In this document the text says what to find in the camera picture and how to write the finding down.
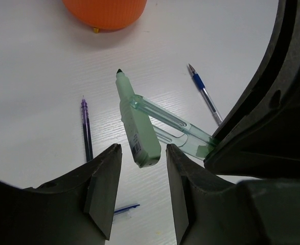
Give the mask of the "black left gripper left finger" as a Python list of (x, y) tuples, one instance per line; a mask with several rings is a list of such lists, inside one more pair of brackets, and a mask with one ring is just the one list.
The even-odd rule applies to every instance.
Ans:
[(113, 144), (37, 188), (0, 181), (0, 244), (104, 244), (110, 239), (122, 165)]

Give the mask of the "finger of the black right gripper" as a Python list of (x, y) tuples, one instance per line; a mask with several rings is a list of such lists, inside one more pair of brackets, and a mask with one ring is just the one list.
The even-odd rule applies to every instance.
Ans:
[(300, 178), (300, 1), (279, 1), (261, 64), (214, 137), (215, 174)]

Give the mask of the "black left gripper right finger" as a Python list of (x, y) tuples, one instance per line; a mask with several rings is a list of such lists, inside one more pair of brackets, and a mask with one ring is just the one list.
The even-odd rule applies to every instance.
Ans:
[(300, 244), (300, 179), (231, 183), (167, 145), (178, 244)]

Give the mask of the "light green marker pen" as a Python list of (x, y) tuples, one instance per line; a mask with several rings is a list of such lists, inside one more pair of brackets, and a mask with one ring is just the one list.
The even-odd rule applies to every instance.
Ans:
[(160, 143), (149, 116), (132, 107), (135, 92), (121, 69), (116, 73), (116, 87), (120, 98), (121, 121), (133, 160), (139, 168), (154, 166), (160, 160)]

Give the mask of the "blue ballpoint pen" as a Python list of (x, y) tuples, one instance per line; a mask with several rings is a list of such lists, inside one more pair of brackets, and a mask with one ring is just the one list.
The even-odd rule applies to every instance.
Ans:
[(204, 85), (201, 77), (199, 76), (199, 74), (197, 73), (197, 71), (194, 69), (194, 67), (191, 64), (188, 64), (189, 67), (189, 71), (191, 73), (192, 79), (197, 87), (197, 89), (200, 91), (208, 109), (210, 110), (215, 122), (217, 123), (217, 125), (221, 125), (222, 123), (222, 117), (220, 115), (220, 113), (218, 112), (213, 100), (211, 99), (206, 86)]

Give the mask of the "green translucent utility knife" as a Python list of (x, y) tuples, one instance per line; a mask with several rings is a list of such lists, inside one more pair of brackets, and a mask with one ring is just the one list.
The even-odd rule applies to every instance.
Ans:
[(219, 141), (213, 136), (141, 95), (133, 95), (130, 99), (130, 105), (181, 132), (182, 135), (177, 137), (154, 126), (159, 141), (174, 144), (185, 154), (204, 160), (219, 144)]

